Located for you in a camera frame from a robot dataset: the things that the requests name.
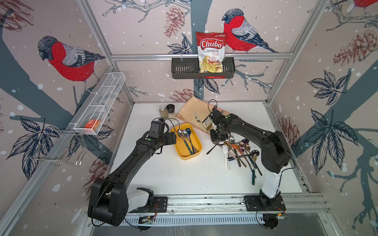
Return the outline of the green handled steel spoon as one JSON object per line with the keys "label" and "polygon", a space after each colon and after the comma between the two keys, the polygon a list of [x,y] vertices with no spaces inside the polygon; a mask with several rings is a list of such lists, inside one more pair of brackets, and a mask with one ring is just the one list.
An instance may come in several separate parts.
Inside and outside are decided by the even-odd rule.
{"label": "green handled steel spoon", "polygon": [[185,137],[184,137],[184,133],[183,133],[183,131],[179,129],[179,130],[178,130],[178,135],[179,135],[179,137],[183,140],[183,142],[184,142],[184,144],[186,145],[186,147],[187,147],[189,153],[190,153],[191,155],[193,155],[194,153],[193,153],[192,149],[189,147],[188,143],[186,142],[186,139],[185,139]]}

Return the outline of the white plastic spoon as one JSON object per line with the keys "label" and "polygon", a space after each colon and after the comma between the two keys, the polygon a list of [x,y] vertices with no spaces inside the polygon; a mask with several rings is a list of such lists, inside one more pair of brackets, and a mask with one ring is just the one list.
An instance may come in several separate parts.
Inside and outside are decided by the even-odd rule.
{"label": "white plastic spoon", "polygon": [[229,161],[228,161],[228,146],[227,145],[222,145],[222,153],[224,155],[225,173],[228,174],[230,168],[228,167]]}

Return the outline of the blue metal spoon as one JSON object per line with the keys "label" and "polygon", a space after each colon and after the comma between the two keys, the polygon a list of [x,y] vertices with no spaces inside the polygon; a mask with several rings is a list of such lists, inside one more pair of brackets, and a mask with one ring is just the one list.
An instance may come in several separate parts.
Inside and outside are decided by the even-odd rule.
{"label": "blue metal spoon", "polygon": [[191,134],[192,134],[191,129],[190,128],[186,128],[186,131],[187,131],[188,135],[191,136]]}

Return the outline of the yellow plastic storage box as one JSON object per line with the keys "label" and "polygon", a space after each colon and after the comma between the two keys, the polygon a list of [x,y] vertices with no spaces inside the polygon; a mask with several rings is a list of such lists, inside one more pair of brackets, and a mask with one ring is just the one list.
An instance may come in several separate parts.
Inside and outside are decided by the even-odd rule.
{"label": "yellow plastic storage box", "polygon": [[[192,131],[191,140],[192,140],[192,143],[195,146],[195,148],[198,150],[198,153],[194,153],[193,155],[191,155],[189,153],[189,151],[188,151],[186,145],[184,144],[183,140],[178,135],[178,130],[179,129],[183,130],[183,129],[186,129],[186,128],[190,128],[191,129],[191,131]],[[196,134],[196,132],[194,130],[194,127],[191,124],[184,123],[184,124],[180,124],[178,126],[175,126],[175,127],[173,127],[171,129],[171,132],[175,132],[176,133],[177,142],[175,144],[175,148],[176,148],[177,154],[179,155],[179,157],[181,159],[183,159],[183,160],[189,160],[191,158],[197,157],[201,153],[201,151],[202,151],[202,143],[201,143],[199,137],[197,136],[197,134]],[[186,142],[188,143],[189,147],[192,149],[189,140],[186,139]]]}

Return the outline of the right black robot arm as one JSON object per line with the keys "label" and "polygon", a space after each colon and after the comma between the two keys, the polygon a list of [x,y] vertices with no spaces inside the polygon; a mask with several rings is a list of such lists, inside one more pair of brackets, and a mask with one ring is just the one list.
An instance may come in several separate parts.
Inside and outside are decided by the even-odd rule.
{"label": "right black robot arm", "polygon": [[236,133],[261,149],[261,162],[266,172],[259,192],[259,201],[264,207],[271,206],[280,196],[282,172],[291,160],[284,134],[280,131],[263,130],[234,114],[225,116],[217,109],[210,112],[209,118],[216,126],[210,131],[212,142],[225,141],[229,134]]}

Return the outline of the rainbow iridescent spoon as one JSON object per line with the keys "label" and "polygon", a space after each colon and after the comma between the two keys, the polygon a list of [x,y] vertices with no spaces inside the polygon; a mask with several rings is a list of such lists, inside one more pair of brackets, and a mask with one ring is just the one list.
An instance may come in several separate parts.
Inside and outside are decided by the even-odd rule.
{"label": "rainbow iridescent spoon", "polygon": [[252,156],[254,161],[257,161],[259,155],[260,155],[260,152],[258,150],[252,150],[251,151],[251,156]]}

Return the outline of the orange box on shelf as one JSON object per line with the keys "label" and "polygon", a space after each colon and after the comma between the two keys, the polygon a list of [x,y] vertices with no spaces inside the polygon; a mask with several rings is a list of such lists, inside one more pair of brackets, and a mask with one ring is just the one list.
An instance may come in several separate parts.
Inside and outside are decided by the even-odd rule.
{"label": "orange box on shelf", "polygon": [[96,130],[99,126],[100,121],[99,120],[89,120],[87,124],[84,126],[85,129],[93,129]]}

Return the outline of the glass spice jar brown contents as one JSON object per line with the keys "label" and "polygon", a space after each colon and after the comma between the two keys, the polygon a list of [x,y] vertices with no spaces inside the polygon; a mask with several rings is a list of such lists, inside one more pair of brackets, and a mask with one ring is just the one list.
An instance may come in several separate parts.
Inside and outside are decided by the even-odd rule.
{"label": "glass spice jar brown contents", "polygon": [[160,114],[160,117],[162,118],[168,118],[168,111],[165,105],[161,105],[159,107],[159,114]]}

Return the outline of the beige cloth napkin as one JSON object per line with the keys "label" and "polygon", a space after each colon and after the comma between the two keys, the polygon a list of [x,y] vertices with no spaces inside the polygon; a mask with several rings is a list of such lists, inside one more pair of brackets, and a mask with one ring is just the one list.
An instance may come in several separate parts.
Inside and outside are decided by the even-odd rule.
{"label": "beige cloth napkin", "polygon": [[210,134],[210,130],[214,129],[214,127],[209,115],[214,107],[214,105],[192,97],[177,113],[177,118],[189,123],[194,128]]}

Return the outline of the glass spice jar black lid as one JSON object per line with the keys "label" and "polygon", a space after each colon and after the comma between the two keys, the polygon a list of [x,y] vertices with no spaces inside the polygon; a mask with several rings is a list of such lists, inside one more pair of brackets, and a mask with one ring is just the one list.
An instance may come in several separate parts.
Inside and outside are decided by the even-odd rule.
{"label": "glass spice jar black lid", "polygon": [[175,119],[176,118],[176,112],[175,112],[175,105],[174,104],[168,104],[166,106],[168,118]]}

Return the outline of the red cassava chips bag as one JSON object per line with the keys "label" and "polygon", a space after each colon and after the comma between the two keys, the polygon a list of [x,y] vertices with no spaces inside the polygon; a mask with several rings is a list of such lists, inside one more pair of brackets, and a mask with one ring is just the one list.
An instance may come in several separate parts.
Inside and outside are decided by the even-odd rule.
{"label": "red cassava chips bag", "polygon": [[224,33],[196,32],[200,73],[223,73],[226,35]]}

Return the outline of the dark green handled spoon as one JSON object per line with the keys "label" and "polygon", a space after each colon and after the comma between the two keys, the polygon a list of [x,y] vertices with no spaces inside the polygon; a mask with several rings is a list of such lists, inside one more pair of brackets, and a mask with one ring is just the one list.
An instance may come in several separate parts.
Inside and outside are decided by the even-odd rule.
{"label": "dark green handled spoon", "polygon": [[255,185],[256,182],[256,171],[255,166],[252,166],[252,185]]}

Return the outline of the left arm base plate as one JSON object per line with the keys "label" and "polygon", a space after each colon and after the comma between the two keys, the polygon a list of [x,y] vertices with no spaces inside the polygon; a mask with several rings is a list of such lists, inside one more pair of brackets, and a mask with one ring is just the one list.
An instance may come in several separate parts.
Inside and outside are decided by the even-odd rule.
{"label": "left arm base plate", "polygon": [[167,211],[168,197],[154,196],[147,200],[146,205],[129,211],[130,213],[161,213]]}

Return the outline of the aluminium frame rail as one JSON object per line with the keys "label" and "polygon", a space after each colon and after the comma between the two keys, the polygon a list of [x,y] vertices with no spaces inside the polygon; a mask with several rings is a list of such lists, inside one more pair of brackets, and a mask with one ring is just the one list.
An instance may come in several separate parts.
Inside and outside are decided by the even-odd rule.
{"label": "aluminium frame rail", "polygon": [[320,193],[287,193],[271,206],[261,206],[257,194],[168,195],[156,196],[150,209],[139,207],[134,214],[246,214],[330,212]]}

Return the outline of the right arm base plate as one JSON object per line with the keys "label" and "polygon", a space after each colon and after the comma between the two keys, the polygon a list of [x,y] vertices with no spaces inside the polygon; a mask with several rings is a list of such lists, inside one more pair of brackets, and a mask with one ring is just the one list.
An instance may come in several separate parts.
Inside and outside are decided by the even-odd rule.
{"label": "right arm base plate", "polygon": [[286,211],[281,193],[273,199],[265,195],[246,195],[244,196],[243,203],[247,211]]}

